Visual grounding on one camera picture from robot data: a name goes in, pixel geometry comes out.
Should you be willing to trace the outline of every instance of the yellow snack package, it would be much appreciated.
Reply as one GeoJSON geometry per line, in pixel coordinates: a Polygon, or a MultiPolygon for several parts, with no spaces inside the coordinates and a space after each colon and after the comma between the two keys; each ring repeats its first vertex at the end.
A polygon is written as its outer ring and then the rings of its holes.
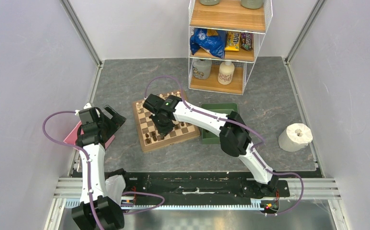
{"type": "Polygon", "coordinates": [[[227,32],[225,51],[240,51],[240,33],[227,32]]]}

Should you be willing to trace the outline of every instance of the plastic bottle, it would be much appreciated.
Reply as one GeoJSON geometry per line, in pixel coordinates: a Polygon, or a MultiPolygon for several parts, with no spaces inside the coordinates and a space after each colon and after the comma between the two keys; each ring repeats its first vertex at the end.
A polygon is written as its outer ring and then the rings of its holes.
{"type": "Polygon", "coordinates": [[[200,59],[193,63],[193,75],[198,79],[206,80],[211,70],[212,60],[200,59]]]}
{"type": "Polygon", "coordinates": [[[234,64],[231,61],[225,61],[220,64],[219,76],[217,80],[220,84],[228,85],[233,80],[234,64]]]}

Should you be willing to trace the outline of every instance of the blue chip bag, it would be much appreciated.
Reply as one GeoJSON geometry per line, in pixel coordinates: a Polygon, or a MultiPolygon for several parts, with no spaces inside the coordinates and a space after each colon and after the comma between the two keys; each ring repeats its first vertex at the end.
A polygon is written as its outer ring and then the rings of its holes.
{"type": "Polygon", "coordinates": [[[224,58],[226,31],[194,28],[191,35],[191,52],[195,54],[202,47],[209,54],[224,58]]]}

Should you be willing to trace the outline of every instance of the toilet paper roll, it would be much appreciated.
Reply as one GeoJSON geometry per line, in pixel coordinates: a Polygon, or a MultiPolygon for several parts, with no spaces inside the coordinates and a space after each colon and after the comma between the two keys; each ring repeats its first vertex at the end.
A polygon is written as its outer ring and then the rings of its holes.
{"type": "Polygon", "coordinates": [[[279,136],[279,147],[288,152],[295,152],[308,146],[312,142],[312,132],[305,124],[292,124],[279,136]]]}

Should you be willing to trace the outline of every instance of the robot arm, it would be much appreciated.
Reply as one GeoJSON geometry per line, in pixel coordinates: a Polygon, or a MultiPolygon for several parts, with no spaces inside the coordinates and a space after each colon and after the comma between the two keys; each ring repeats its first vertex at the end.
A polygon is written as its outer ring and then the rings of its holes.
{"type": "Polygon", "coordinates": [[[238,125],[225,121],[233,120],[245,125],[238,113],[232,112],[230,115],[213,113],[188,102],[185,104],[181,98],[174,95],[163,100],[151,94],[145,100],[144,108],[152,113],[151,119],[161,135],[165,136],[173,129],[172,120],[175,120],[194,124],[219,136],[221,148],[225,153],[238,157],[251,171],[254,179],[265,185],[268,192],[276,190],[278,177],[267,171],[273,172],[273,169],[264,162],[255,148],[252,149],[253,143],[249,132],[238,125]]]}
{"type": "MultiPolygon", "coordinates": [[[[83,187],[80,205],[72,209],[72,218],[81,230],[96,228],[95,219],[91,213],[89,193],[92,194],[93,205],[104,229],[121,229],[124,227],[123,211],[119,203],[108,197],[103,165],[105,143],[123,125],[126,119],[108,105],[104,109],[112,115],[111,119],[103,114],[99,108],[92,107],[90,103],[86,104],[83,110],[78,111],[82,125],[78,129],[76,145],[86,150],[90,158],[89,168],[85,153],[79,151],[82,160],[83,187]]],[[[121,175],[117,178],[117,187],[121,190],[117,195],[121,196],[125,188],[125,181],[121,175]]]]}

